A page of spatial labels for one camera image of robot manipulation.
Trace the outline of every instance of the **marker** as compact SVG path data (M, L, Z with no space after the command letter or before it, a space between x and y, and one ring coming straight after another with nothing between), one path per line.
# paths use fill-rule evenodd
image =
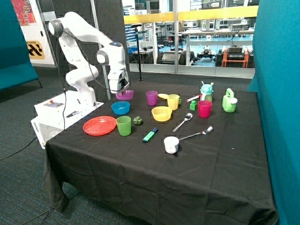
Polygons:
M71 114L69 114L69 115L67 116L67 118L69 118L69 117L71 117L71 116L74 116L74 115L76 115L76 114L79 114L79 113L80 113L79 111L72 112Z
M195 99L200 98L200 97L201 97L201 95L197 95L197 96L195 96L195 97L191 97L191 98L189 98L189 99L187 100L187 102L190 102L190 101L195 100Z
M150 131L149 134L147 134L147 136L144 137L144 139L142 140L142 142L147 143L153 136L154 134L156 134L158 131L158 129L155 127L152 131Z

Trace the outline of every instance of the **blue upholstered panel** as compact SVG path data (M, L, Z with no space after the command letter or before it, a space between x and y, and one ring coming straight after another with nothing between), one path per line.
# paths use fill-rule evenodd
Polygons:
M1 0L0 22L18 22L15 9L10 0Z
M0 22L0 69L30 61L19 22Z
M38 79L11 0L1 0L0 90Z
M33 66L25 63L0 69L0 90L38 79Z
M280 225L300 224L300 1L262 0L255 25L255 77Z

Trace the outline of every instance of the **green watering can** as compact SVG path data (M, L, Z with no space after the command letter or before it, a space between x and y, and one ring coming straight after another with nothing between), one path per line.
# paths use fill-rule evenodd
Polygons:
M235 110L238 100L234 97L233 91L228 88L226 95L223 97L222 107L227 113L232 113Z

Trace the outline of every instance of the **black tablecloth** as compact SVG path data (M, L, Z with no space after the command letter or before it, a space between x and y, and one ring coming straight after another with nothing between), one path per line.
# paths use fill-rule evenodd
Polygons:
M111 109L114 97L46 144L44 188L51 203L63 211L68 199L62 182L85 196L102 200L127 216L153 225L275 224L278 219L270 185L256 93L238 91L236 112L222 108L224 90L215 90L211 116L202 119L191 111L188 98L198 87L139 82L131 103L131 118L144 124L123 137L115 128L104 136L83 131L86 121L101 115L117 118ZM146 92L179 94L182 105L167 122L153 119ZM158 99L159 105L167 105ZM192 120L173 129L193 112ZM175 155L165 152L163 140L198 133L213 126L208 135L180 141ZM148 142L142 139L154 128Z

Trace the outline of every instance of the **pink cup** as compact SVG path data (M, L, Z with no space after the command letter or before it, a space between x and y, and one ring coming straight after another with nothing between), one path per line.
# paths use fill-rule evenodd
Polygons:
M198 102L198 113L201 118L208 118L210 116L212 103L210 101L199 101Z
M156 105L158 103L158 92L155 90L148 91L146 93L148 105Z

